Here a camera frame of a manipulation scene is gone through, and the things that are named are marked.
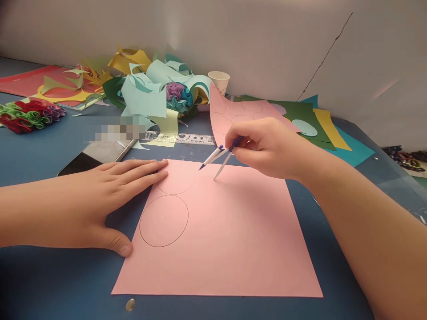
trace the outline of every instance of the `metal ruler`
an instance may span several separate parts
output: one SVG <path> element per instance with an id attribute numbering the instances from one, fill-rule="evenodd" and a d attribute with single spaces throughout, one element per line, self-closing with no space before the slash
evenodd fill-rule
<path id="1" fill-rule="evenodd" d="M 160 142 L 215 145 L 215 138 L 213 136 L 198 135 L 198 134 L 192 134 L 192 133 L 146 131 L 145 138 L 140 140 L 141 141 L 156 140 Z"/>

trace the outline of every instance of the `right hand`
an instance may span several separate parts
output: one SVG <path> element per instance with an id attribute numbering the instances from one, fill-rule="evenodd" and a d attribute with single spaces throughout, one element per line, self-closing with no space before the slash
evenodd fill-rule
<path id="1" fill-rule="evenodd" d="M 331 154 L 292 132 L 275 118 L 233 124 L 226 135 L 226 148 L 239 136 L 239 147 L 233 149 L 236 158 L 259 172 L 282 179 L 301 182 L 307 172 L 330 161 Z"/>

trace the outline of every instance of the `table surface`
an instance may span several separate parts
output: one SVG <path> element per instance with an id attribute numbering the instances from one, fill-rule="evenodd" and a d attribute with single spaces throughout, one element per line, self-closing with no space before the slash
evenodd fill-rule
<path id="1" fill-rule="evenodd" d="M 0 58 L 0 77 L 41 67 Z M 0 104 L 22 99 L 0 93 Z M 17 135 L 0 128 L 0 186 L 47 179 L 86 145 L 102 116 L 118 116 L 114 106 L 94 105 L 84 116 L 73 112 L 43 130 Z M 362 174 L 419 218 L 427 220 L 427 192 L 353 123 L 333 119 L 354 138 L 376 151 L 357 167 Z M 179 124 L 179 132 L 212 134 L 209 113 Z M 178 159 L 203 162 L 214 146 L 176 144 L 132 149 L 126 159 Z M 235 158 L 231 165 L 242 165 Z M 226 296 L 112 296 L 124 259 L 100 249 L 53 249 L 29 246 L 0 249 L 1 319 L 373 319 L 336 238 L 311 193 L 287 181 L 324 298 Z M 106 224 L 132 239 L 150 189 L 108 216 Z M 49 205 L 31 199 L 34 205 Z M 56 196 L 67 197 L 58 193 Z M 125 311 L 134 298 L 135 308 Z"/>

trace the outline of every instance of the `paper cup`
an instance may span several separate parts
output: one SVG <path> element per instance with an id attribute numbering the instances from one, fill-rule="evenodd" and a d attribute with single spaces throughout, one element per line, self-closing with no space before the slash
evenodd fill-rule
<path id="1" fill-rule="evenodd" d="M 225 72 L 211 71 L 208 73 L 208 77 L 212 80 L 214 86 L 217 87 L 219 92 L 225 96 L 230 76 Z"/>

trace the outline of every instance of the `phone screen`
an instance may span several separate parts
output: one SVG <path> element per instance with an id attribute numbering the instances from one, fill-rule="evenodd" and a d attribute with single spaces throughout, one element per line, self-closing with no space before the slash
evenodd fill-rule
<path id="1" fill-rule="evenodd" d="M 90 143 L 62 169 L 58 176 L 65 176 L 93 169 L 101 164 L 120 161 L 135 140 Z"/>

